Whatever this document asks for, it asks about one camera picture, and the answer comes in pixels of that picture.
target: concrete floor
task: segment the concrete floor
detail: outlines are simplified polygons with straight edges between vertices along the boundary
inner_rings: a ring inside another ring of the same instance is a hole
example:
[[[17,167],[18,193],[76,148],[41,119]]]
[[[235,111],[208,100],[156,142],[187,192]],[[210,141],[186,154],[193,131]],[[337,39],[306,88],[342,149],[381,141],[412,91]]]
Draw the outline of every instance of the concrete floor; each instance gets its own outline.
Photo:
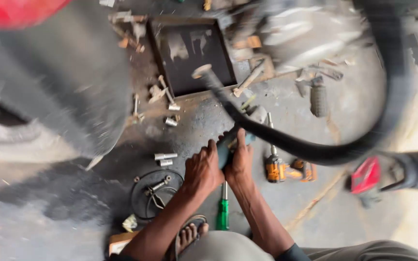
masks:
[[[144,2],[125,1],[134,14],[200,15],[202,2],[185,1]],[[145,97],[147,87],[157,83],[156,68],[149,48],[143,53],[131,53],[133,87]],[[238,82],[249,74],[246,63],[235,63]],[[356,65],[340,68],[345,73],[341,82],[325,78],[331,117],[319,119],[309,111],[309,101],[301,98],[292,79],[284,77],[252,85],[247,96],[256,95],[256,104],[263,105],[273,116],[277,129],[296,137],[321,144],[341,144],[365,133],[376,119],[382,105],[383,72],[376,53],[363,50],[356,56]],[[163,123],[165,104],[150,106],[142,103],[140,111],[146,115],[141,124],[131,125],[124,131],[116,148],[93,170],[86,172],[88,161],[77,159],[57,164],[3,164],[0,163],[0,260],[101,260],[109,235],[121,231],[122,221],[130,214],[129,191],[133,178],[150,170],[159,169],[152,155],[159,152],[177,152],[170,169],[184,173],[184,161],[217,136],[233,126],[221,106],[210,96],[181,100],[181,122],[171,128]],[[342,246],[367,240],[367,223],[349,223],[363,218],[359,203],[342,192],[342,167],[318,168],[318,180],[302,183],[288,180],[271,184],[265,180],[263,159],[269,145],[262,140],[253,144],[253,176],[266,201],[276,216],[293,235],[300,246]],[[293,157],[280,151],[285,160]],[[217,202],[221,191],[214,191],[198,212],[215,226]],[[230,228],[247,234],[246,218],[232,192],[229,191]],[[319,203],[308,212],[311,203]],[[398,219],[398,199],[386,200],[387,207],[369,214],[387,217],[388,222]],[[387,216],[386,211],[393,211]],[[338,225],[325,229],[330,221]],[[391,230],[385,223],[375,228],[380,238]]]

